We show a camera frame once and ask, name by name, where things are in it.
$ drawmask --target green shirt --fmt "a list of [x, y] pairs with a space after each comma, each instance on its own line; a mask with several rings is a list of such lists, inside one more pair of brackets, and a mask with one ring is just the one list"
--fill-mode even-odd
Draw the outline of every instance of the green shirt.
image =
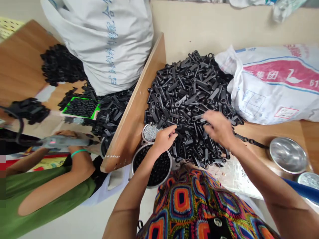
[[0, 208], [1, 238], [16, 239], [21, 237], [71, 211], [88, 199], [95, 189], [95, 183], [91, 178], [39, 210], [27, 216], [18, 215], [20, 204], [34, 189], [70, 170], [71, 167], [59, 167], [7, 177], [6, 207]]

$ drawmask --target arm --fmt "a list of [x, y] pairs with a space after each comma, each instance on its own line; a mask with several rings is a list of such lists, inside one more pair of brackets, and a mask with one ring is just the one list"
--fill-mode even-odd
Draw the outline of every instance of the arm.
[[208, 111], [204, 118], [213, 126], [205, 126], [210, 137], [238, 158], [264, 197], [281, 236], [318, 238], [319, 216], [303, 198], [233, 135], [229, 121], [221, 113]]
[[6, 169], [6, 177], [29, 171], [31, 168], [36, 166], [48, 152], [49, 149], [40, 148], [34, 151], [32, 154], [23, 157]]
[[103, 239], [136, 238], [140, 204], [151, 171], [158, 157], [172, 146], [177, 137], [176, 127], [176, 125], [172, 125], [158, 132], [154, 145], [147, 152], [132, 179], [121, 193], [107, 222]]
[[[80, 149], [83, 147], [69, 147], [71, 154]], [[18, 214], [26, 216], [35, 212], [88, 179], [94, 171], [95, 167], [88, 152], [83, 151], [75, 154], [72, 159], [71, 171], [52, 179], [31, 192], [20, 204]]]

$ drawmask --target white plastic bag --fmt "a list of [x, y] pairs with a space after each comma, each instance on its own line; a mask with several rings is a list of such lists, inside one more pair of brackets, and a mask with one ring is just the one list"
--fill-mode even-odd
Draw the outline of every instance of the white plastic bag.
[[278, 124], [291, 120], [319, 122], [319, 48], [303, 44], [252, 47], [215, 57], [234, 79], [227, 90], [247, 121]]
[[98, 96], [130, 88], [153, 39], [148, 0], [41, 0], [50, 24], [78, 57]]
[[294, 11], [296, 11], [307, 0], [278, 0], [273, 5], [272, 18], [275, 22], [282, 23]]

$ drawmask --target woman's right hand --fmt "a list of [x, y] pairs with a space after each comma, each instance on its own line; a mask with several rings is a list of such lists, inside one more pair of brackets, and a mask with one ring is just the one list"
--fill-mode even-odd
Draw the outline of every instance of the woman's right hand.
[[237, 144], [238, 141], [233, 133], [231, 123], [222, 113], [206, 111], [203, 118], [211, 124], [204, 125], [204, 129], [214, 141], [227, 149], [231, 149]]

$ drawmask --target woman's left hand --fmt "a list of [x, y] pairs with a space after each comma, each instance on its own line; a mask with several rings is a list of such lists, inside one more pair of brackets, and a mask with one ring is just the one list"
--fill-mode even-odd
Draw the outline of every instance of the woman's left hand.
[[154, 152], [161, 155], [173, 145], [174, 140], [178, 136], [175, 133], [176, 128], [176, 125], [171, 125], [157, 133], [155, 143], [152, 146]]
[[70, 130], [60, 130], [55, 132], [54, 135], [64, 135], [66, 137], [77, 138], [76, 133]]

